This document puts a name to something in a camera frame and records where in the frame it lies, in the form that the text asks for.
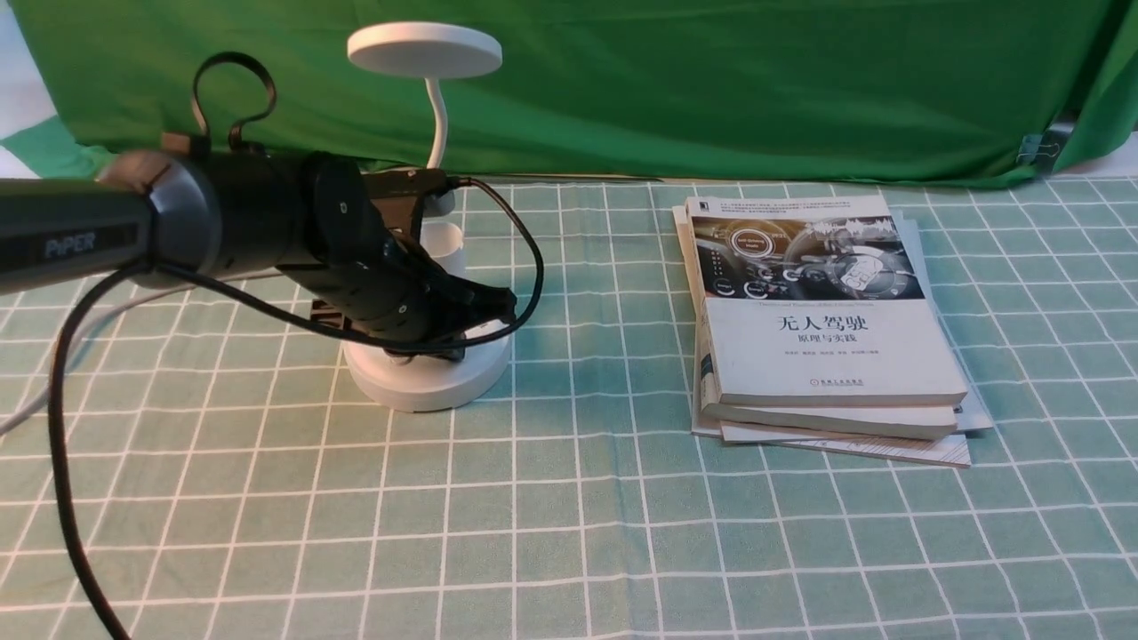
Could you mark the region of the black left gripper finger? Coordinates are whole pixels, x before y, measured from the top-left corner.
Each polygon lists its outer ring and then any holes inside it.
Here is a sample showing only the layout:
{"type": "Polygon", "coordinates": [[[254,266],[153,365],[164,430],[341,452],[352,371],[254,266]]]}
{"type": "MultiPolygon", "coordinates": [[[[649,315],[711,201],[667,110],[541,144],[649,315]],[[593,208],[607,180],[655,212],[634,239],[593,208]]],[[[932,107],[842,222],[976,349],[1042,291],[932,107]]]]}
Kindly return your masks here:
{"type": "Polygon", "coordinates": [[[453,303],[450,315],[460,325],[486,325],[490,321],[516,323],[517,296],[512,289],[451,278],[453,303]]]}

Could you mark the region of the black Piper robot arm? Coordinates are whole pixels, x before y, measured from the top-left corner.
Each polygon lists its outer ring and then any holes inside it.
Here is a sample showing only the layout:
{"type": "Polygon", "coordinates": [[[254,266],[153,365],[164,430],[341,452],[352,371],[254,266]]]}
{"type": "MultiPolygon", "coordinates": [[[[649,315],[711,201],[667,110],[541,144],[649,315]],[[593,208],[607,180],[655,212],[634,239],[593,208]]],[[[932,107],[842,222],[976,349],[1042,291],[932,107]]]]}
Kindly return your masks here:
{"type": "Polygon", "coordinates": [[[528,319],[513,292],[448,273],[420,243],[426,199],[475,184],[366,177],[325,153],[130,151],[93,181],[5,179],[1,284],[193,284],[331,339],[460,360],[528,319]]]}

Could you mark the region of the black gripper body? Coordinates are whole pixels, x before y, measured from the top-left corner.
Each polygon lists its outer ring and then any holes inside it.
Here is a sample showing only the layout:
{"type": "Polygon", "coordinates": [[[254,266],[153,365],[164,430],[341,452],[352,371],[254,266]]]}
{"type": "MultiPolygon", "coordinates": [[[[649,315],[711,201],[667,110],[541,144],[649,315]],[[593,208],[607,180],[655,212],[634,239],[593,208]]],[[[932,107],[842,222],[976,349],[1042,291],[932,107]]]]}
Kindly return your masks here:
{"type": "Polygon", "coordinates": [[[298,189],[308,214],[302,247],[310,257],[282,272],[337,309],[351,331],[393,344],[393,356],[417,356],[409,344],[435,343],[426,356],[454,360],[461,329],[442,294],[447,278],[419,244],[387,230],[366,198],[357,163],[315,153],[298,165],[298,189]]]}

